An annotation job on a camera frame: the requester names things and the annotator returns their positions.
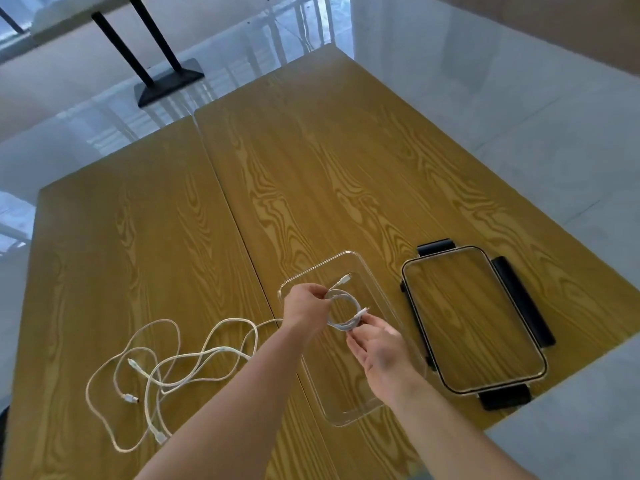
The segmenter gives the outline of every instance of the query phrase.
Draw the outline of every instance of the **wooden table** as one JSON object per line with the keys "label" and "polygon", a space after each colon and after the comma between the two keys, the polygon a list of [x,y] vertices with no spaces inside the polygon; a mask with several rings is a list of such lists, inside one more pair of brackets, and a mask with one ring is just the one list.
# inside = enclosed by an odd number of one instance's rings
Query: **wooden table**
{"label": "wooden table", "polygon": [[[183,351],[196,351],[213,325],[228,317],[263,322],[273,316],[192,118],[44,188],[20,325],[4,478],[133,478],[156,444],[149,437],[135,453],[114,451],[84,403],[87,379],[145,323],[175,320]],[[248,330],[231,324],[213,343],[238,347]],[[261,342],[269,333],[261,332]],[[166,324],[140,342],[160,356],[174,354],[177,345]],[[210,361],[204,374],[222,375],[233,362],[227,359]],[[117,397],[114,366],[98,375],[92,398],[118,441],[131,446],[144,430],[144,416],[141,404]],[[180,363],[177,373],[181,377],[192,366]],[[142,381],[124,369],[126,392],[141,397]],[[194,383],[169,396],[163,407],[168,427],[178,428],[221,384]],[[299,383],[267,476],[335,478]]]}
{"label": "wooden table", "polygon": [[[555,334],[533,395],[640,330],[640,292],[333,46],[195,117],[276,314],[283,281],[354,250],[417,341],[400,268],[416,245],[450,237],[506,256]],[[447,396],[480,428],[511,412]],[[340,478],[402,478],[418,462],[388,410],[335,428],[311,406]]]}

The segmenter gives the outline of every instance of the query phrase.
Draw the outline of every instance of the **forearm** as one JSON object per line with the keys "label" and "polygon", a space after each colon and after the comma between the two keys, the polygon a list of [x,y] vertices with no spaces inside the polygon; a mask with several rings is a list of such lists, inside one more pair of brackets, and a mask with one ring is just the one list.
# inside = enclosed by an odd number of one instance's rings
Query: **forearm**
{"label": "forearm", "polygon": [[435,480],[535,478],[419,376],[392,409]]}
{"label": "forearm", "polygon": [[137,479],[263,478],[302,348],[294,330],[279,329]]}

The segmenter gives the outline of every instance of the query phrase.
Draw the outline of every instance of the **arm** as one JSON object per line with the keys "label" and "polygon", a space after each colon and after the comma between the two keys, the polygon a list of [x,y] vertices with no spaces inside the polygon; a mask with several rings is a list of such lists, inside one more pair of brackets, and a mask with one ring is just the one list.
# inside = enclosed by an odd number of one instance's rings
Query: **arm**
{"label": "arm", "polygon": [[282,326],[149,460],[136,480],[262,479],[306,344],[326,325],[320,285],[294,286]]}
{"label": "arm", "polygon": [[373,315],[362,321],[348,332],[347,344],[435,480],[535,479],[414,370],[398,331]]}

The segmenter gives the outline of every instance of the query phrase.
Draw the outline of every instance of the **hand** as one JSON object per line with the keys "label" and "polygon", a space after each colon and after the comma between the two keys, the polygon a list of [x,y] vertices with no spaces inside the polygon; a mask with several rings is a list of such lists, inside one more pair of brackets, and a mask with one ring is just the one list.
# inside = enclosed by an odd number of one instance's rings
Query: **hand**
{"label": "hand", "polygon": [[327,288],[315,283],[295,285],[284,298],[282,327],[300,333],[306,345],[326,326],[331,300],[324,299]]}
{"label": "hand", "polygon": [[373,394],[388,406],[424,382],[411,364],[402,335],[382,318],[363,315],[360,325],[347,332],[347,345],[363,366]]}

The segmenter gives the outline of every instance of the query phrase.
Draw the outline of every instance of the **container lid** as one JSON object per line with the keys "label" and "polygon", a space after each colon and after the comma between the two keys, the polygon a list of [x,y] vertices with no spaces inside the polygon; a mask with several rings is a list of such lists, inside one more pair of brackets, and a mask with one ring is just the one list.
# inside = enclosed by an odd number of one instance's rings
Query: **container lid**
{"label": "container lid", "polygon": [[[346,274],[351,275],[350,279],[339,288],[356,298],[360,306],[368,306],[369,313],[402,333],[387,297],[362,257],[353,251],[344,251],[284,282],[278,297],[282,303],[292,286],[299,283],[320,283],[331,288]],[[348,300],[334,300],[330,319],[334,323],[347,322],[356,311]],[[413,343],[409,347],[412,361],[425,375],[426,364],[418,349]],[[343,331],[325,327],[305,350],[303,366],[324,417],[334,426],[344,426],[382,404],[369,388],[364,370],[349,350]]]}
{"label": "container lid", "polygon": [[547,362],[491,261],[465,246],[409,260],[403,279],[444,386],[482,392],[542,377]]}

